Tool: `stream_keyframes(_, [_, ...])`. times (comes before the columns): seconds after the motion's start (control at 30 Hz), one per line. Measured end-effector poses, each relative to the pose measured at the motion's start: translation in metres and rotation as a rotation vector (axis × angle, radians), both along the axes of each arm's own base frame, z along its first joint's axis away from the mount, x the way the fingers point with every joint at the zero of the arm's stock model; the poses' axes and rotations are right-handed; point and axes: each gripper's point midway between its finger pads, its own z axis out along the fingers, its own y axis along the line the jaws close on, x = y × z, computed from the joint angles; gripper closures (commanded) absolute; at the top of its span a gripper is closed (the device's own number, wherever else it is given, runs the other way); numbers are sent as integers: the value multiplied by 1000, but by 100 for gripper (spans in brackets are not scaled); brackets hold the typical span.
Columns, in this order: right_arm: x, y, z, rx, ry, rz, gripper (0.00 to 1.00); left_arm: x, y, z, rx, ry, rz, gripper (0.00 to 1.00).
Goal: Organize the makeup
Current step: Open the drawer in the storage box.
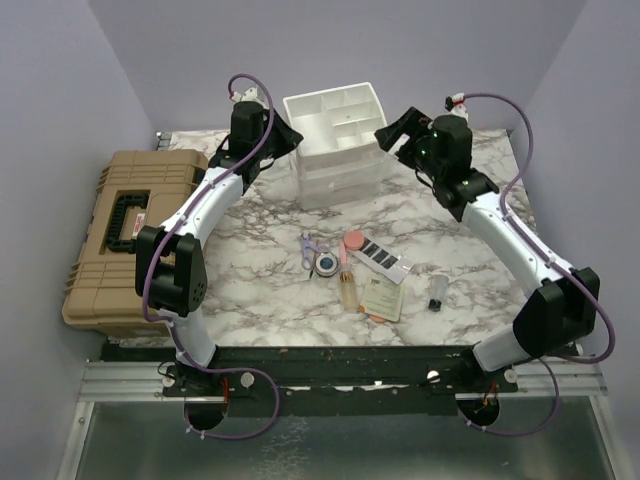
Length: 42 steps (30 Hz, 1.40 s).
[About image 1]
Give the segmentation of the round blue lid jar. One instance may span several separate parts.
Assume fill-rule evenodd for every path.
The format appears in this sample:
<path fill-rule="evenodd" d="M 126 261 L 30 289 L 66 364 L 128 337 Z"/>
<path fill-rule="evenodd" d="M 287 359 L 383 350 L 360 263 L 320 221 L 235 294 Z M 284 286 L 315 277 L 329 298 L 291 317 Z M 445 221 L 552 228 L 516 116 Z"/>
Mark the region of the round blue lid jar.
<path fill-rule="evenodd" d="M 320 277 L 332 277 L 338 270 L 339 260 L 331 252 L 320 253 L 314 261 L 314 272 Z"/>

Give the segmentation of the purple eyelash curler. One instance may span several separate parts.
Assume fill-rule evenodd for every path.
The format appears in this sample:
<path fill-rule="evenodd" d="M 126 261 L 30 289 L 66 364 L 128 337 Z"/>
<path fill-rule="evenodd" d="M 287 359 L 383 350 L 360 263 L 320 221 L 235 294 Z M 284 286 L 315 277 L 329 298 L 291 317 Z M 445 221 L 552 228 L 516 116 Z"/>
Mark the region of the purple eyelash curler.
<path fill-rule="evenodd" d="M 311 271 L 314 268 L 314 257 L 316 254 L 326 253 L 330 251 L 327 245 L 316 245 L 308 233 L 302 233 L 299 236 L 301 247 L 301 265 L 304 270 Z"/>

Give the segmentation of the white makeup organizer with drawers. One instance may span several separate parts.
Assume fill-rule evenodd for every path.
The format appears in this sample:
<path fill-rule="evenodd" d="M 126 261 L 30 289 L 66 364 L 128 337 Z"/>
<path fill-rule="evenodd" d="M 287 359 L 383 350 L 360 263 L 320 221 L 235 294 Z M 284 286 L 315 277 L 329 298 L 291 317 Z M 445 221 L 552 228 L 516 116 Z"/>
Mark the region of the white makeup organizer with drawers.
<path fill-rule="evenodd" d="M 388 173 L 375 132 L 386 116 L 369 82 L 283 99 L 288 124 L 303 136 L 290 154 L 304 210 L 374 198 Z"/>

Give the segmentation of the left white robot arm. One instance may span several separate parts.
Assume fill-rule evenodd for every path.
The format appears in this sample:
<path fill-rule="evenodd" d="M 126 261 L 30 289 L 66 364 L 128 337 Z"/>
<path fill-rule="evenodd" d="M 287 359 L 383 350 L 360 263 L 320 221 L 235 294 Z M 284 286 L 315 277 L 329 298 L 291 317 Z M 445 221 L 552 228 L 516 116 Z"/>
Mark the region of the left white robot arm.
<path fill-rule="evenodd" d="M 220 369 L 210 363 L 216 345 L 201 309 L 208 282 L 204 245 L 258 177 L 261 163 L 288 155 L 302 140 L 275 110 L 257 101 L 236 103 L 230 131 L 196 190 L 160 226 L 145 226 L 137 236 L 135 290 L 143 317 L 166 324 L 176 359 L 190 365 L 186 382 L 199 394 L 214 392 L 221 380 Z"/>

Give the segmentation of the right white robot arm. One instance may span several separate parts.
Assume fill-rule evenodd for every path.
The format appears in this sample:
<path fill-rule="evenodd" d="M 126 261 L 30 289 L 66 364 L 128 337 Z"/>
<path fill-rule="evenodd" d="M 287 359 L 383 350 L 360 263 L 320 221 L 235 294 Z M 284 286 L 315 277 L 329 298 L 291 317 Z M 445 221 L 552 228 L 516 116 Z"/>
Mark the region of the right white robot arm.
<path fill-rule="evenodd" d="M 599 277 L 556 256 L 506 205 L 497 184 L 473 167 L 465 118 L 431 119 L 410 108 L 374 136 L 382 151 L 429 179 L 438 203 L 491 248 L 527 298 L 511 325 L 467 353 L 459 367 L 467 389 L 481 391 L 496 370 L 554 353 L 593 331 Z"/>

